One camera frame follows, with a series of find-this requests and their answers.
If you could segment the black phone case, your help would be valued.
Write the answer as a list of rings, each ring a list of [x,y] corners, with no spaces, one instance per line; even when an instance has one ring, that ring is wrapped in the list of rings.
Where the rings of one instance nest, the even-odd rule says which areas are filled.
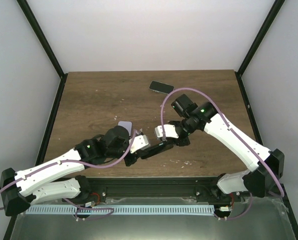
[[[137,151],[137,155],[141,158],[141,159],[148,159],[152,156],[155,156],[157,154],[160,154],[162,152],[165,152],[167,150],[172,149],[174,146],[173,143],[171,142],[167,142],[167,141],[163,141],[162,143],[150,146],[149,148],[145,149],[145,150],[138,150]]]

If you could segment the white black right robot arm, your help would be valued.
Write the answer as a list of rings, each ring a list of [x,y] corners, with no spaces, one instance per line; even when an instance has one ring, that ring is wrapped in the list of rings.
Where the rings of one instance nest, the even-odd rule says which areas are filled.
[[[247,136],[216,109],[211,102],[197,105],[182,94],[171,106],[182,117],[173,132],[165,127],[167,137],[187,139],[196,130],[214,137],[233,152],[247,167],[245,171],[224,174],[211,188],[211,197],[220,202],[233,192],[250,192],[263,198],[283,175],[285,155]]]

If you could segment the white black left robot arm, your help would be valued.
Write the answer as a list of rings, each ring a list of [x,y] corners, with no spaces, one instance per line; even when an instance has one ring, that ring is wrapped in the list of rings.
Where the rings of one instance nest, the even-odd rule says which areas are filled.
[[[43,164],[21,171],[7,168],[0,177],[1,210],[11,217],[49,200],[76,198],[85,202],[91,196],[85,177],[76,176],[67,181],[59,179],[90,167],[109,168],[120,161],[130,166],[149,145],[143,133],[135,131],[131,135],[126,128],[117,125],[106,134],[83,140],[66,153]]]

